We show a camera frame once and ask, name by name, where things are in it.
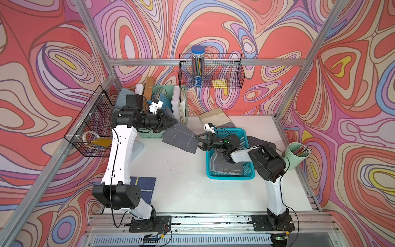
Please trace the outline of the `grey pillowcase with white lettering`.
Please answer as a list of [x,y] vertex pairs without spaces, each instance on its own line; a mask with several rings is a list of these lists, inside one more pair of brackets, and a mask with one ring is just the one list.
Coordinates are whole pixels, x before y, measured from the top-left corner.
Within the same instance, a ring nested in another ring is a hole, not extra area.
[[209,162],[210,172],[230,176],[243,175],[243,163],[229,163],[223,153],[214,152]]

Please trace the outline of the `teal plastic basket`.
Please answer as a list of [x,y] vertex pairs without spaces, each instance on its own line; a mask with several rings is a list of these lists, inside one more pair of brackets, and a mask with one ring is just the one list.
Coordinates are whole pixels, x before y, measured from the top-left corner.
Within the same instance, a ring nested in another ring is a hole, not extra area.
[[[249,141],[247,140],[247,134],[243,129],[240,128],[218,128],[216,131],[216,137],[224,139],[229,135],[234,134],[239,138],[240,148],[250,148]],[[212,168],[211,159],[213,156],[217,156],[216,148],[206,152],[206,174],[210,179],[213,180],[227,180],[227,181],[242,181],[252,180],[255,177],[255,170],[252,162],[242,162],[236,167],[238,170],[230,171],[230,173],[223,173],[214,171]]]

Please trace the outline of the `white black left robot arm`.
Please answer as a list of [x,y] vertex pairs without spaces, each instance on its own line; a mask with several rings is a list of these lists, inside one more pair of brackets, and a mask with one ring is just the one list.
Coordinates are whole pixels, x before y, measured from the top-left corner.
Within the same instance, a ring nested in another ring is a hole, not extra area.
[[114,111],[109,162],[100,185],[93,187],[93,196],[105,208],[126,209],[138,220],[154,220],[154,207],[141,198],[142,190],[131,183],[129,166],[133,146],[140,129],[159,133],[175,125],[177,120],[166,113],[162,101],[150,101],[147,113],[143,111],[143,102],[142,95],[127,94],[125,106]]

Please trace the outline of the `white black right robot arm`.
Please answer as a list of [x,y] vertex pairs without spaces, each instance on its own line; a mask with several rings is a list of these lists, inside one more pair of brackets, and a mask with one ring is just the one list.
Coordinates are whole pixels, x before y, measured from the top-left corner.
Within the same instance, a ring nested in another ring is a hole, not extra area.
[[219,149],[225,161],[230,164],[251,162],[258,175],[265,181],[268,196],[267,221],[272,228],[278,228],[287,221],[289,210],[282,195],[281,179],[286,173],[286,162],[277,153],[277,149],[260,144],[251,148],[241,148],[237,135],[230,135],[224,139],[208,132],[195,137],[203,151]]

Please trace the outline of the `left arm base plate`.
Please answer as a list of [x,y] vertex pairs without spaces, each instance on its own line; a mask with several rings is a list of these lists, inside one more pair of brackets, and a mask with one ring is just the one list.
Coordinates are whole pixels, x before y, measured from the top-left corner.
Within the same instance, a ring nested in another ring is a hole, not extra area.
[[135,220],[125,226],[129,227],[131,233],[167,233],[171,230],[171,216],[157,216],[150,220]]

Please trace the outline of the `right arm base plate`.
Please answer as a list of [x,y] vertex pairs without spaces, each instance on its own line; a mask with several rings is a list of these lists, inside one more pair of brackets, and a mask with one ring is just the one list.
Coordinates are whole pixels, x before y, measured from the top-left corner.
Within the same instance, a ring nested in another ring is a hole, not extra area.
[[290,215],[252,215],[250,222],[255,232],[292,232],[295,230],[293,219]]

